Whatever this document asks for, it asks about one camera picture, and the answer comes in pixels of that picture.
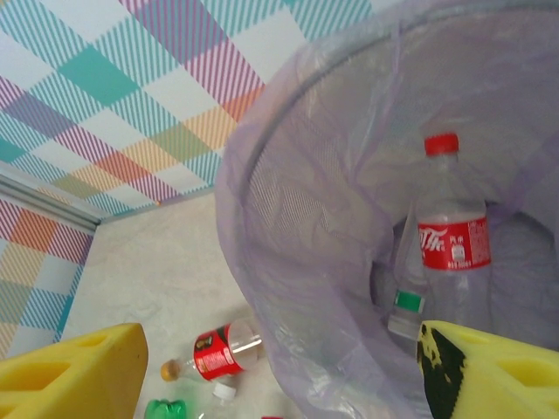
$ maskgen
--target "plastic bottle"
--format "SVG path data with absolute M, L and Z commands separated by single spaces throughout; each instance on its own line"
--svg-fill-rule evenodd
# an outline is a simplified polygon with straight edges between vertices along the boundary
M 236 393 L 235 388 L 218 382 L 211 403 L 196 415 L 196 419 L 235 419 L 237 413 L 232 402 Z
M 183 400 L 152 400 L 146 407 L 144 419 L 187 419 L 186 403 Z
M 416 200 L 425 278 L 434 318 L 490 330 L 491 251 L 486 204 L 459 175 L 459 138 L 425 140 L 429 173 Z
M 189 353 L 162 365 L 161 377 L 165 381 L 179 377 L 211 381 L 238 374 L 256 365 L 261 343 L 255 320 L 235 320 L 198 336 L 189 345 Z
M 415 342 L 423 321 L 422 314 L 429 286 L 424 276 L 414 203 L 410 206 L 404 233 L 398 246 L 394 278 L 398 288 L 388 318 L 388 329 L 398 336 Z

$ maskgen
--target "purple trash bag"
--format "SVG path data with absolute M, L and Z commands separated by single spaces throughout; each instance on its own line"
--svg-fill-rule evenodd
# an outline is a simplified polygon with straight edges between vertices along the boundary
M 496 332 L 559 347 L 558 73 L 559 0 L 429 0 L 305 46 L 266 86 L 224 152 L 217 226 L 307 417 L 431 417 L 383 324 L 429 134 L 459 134 L 467 180 L 494 203 Z M 371 302 L 371 270 L 389 304 Z

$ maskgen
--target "mesh trash basket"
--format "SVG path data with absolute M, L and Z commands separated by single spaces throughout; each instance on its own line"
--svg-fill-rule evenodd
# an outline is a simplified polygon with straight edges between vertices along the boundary
M 383 323 L 429 134 L 459 134 L 490 203 L 495 332 L 559 347 L 558 73 L 559 1 L 400 3 L 304 47 L 241 121 L 219 240 L 307 417 L 430 417 Z

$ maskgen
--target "red bottle label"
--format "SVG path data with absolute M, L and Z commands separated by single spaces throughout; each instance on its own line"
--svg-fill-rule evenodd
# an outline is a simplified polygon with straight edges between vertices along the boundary
M 487 219 L 455 224 L 419 223 L 423 265 L 442 271 L 463 271 L 491 263 Z
M 243 371 L 229 349 L 229 327 L 225 325 L 211 332 L 201 334 L 194 343 L 194 362 L 205 380 L 213 380 L 222 375 L 238 374 Z

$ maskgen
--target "yellow sponge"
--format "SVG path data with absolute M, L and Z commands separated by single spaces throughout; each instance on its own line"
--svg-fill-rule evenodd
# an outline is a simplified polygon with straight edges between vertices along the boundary
M 132 418 L 147 365 L 139 324 L 9 358 L 0 362 L 0 418 Z
M 559 353 L 426 321 L 418 363 L 434 419 L 559 419 Z

